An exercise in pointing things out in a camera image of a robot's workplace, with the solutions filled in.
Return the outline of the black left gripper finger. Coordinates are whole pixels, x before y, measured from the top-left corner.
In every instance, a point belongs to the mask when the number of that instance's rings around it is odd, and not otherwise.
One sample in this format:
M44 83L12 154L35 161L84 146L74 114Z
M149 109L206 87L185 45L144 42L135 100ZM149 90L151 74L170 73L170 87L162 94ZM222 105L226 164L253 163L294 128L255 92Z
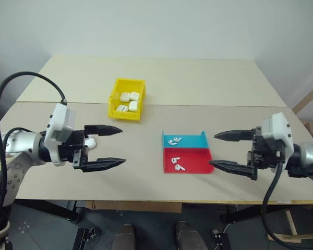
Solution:
M123 164L126 160L121 158L98 158L96 161L86 162L81 166L82 172L106 171Z
M85 136L87 135L109 136L122 133L122 129L108 125L85 125L84 131Z

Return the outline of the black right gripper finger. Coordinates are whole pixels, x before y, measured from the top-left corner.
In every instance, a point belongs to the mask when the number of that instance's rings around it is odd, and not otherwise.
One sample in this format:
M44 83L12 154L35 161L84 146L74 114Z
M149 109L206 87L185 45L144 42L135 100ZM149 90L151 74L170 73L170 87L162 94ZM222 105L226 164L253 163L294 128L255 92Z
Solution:
M209 164L227 173L245 176L251 180L257 179L257 169L252 166L240 165L237 162L227 160L211 160Z
M220 132L214 135L215 139L239 142L239 141L251 141L255 135L255 129L251 130L229 130Z

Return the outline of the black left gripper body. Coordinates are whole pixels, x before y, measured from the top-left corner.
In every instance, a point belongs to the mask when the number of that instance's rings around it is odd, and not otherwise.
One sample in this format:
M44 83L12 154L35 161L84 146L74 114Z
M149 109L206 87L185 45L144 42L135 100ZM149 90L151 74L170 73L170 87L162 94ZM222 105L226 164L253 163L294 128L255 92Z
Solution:
M73 131L67 141L58 146L60 160L72 163L74 169L85 170L88 162L88 147L85 145L85 139L84 130Z

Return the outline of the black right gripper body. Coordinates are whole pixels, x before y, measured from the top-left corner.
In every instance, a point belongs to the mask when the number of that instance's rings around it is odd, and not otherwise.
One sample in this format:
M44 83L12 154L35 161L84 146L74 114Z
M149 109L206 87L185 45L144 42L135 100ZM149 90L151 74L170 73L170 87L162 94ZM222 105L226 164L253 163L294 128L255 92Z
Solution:
M247 166L251 167L249 177L257 180L258 169L277 169L279 163L285 163L285 143L274 138L265 139L261 127L256 127L252 132L252 148L248 152Z

